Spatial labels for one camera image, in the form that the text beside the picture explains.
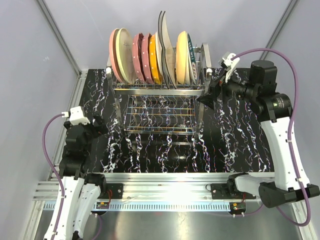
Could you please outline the teal-rimmed lettered plate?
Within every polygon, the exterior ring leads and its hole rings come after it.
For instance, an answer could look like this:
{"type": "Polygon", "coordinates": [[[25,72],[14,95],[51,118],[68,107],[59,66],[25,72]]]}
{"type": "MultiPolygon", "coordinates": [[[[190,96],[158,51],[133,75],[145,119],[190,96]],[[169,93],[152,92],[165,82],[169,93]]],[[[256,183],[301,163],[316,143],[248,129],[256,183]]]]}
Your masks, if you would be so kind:
{"type": "Polygon", "coordinates": [[[197,72],[197,65],[196,65],[196,58],[195,58],[195,53],[193,49],[193,44],[192,44],[192,40],[189,33],[187,33],[187,47],[188,47],[188,68],[189,68],[190,82],[195,85],[198,80],[198,72],[197,72]]]}

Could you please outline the beige tan round plate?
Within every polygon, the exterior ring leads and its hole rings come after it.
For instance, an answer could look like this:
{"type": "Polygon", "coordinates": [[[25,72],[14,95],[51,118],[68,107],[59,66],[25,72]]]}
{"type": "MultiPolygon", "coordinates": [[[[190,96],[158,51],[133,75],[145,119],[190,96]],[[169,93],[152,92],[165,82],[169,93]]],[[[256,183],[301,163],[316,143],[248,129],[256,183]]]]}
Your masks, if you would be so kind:
{"type": "Polygon", "coordinates": [[[176,42],[176,80],[181,85],[186,83],[187,77],[187,36],[186,31],[178,35],[176,42]]]}

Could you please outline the white plate with logo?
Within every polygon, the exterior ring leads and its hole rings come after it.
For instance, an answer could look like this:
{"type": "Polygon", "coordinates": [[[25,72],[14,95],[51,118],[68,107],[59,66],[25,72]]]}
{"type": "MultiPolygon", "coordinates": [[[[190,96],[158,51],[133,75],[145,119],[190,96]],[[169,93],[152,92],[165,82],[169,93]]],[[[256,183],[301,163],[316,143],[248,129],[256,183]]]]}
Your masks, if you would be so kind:
{"type": "Polygon", "coordinates": [[[189,47],[189,34],[186,32],[186,47],[187,47],[187,55],[186,55],[186,79],[185,82],[190,85],[193,82],[193,70],[192,70],[192,62],[190,57],[190,47],[189,47]]]}

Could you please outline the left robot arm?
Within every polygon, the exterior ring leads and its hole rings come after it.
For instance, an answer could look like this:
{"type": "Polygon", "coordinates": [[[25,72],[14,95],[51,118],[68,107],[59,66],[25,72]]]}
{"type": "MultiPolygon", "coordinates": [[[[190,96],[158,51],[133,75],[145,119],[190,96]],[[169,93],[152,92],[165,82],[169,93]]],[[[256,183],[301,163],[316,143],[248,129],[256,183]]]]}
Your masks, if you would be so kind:
{"type": "Polygon", "coordinates": [[[82,240],[95,201],[108,192],[104,175],[88,173],[92,141],[108,131],[105,121],[94,116],[88,124],[66,121],[64,127],[62,159],[54,170],[58,195],[45,240],[82,240]]]}

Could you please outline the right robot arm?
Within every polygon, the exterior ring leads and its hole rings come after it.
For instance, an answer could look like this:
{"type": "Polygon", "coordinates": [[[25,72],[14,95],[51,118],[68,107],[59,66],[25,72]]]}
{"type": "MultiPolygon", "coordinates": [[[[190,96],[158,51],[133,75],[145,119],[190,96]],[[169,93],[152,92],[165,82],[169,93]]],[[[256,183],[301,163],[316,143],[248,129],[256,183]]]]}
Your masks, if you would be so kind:
{"type": "Polygon", "coordinates": [[[292,151],[297,148],[294,128],[289,126],[293,120],[293,107],[286,94],[276,91],[278,69],[275,64],[269,60],[253,61],[246,82],[231,79],[236,68],[234,60],[225,59],[220,64],[223,74],[211,79],[207,93],[197,100],[211,109],[215,108],[218,96],[249,101],[267,138],[274,166],[274,181],[249,173],[229,176],[226,182],[228,196],[237,199],[243,193],[255,195],[267,208],[319,196],[320,188],[310,183],[299,155],[295,155],[295,163],[292,161],[292,151]]]}

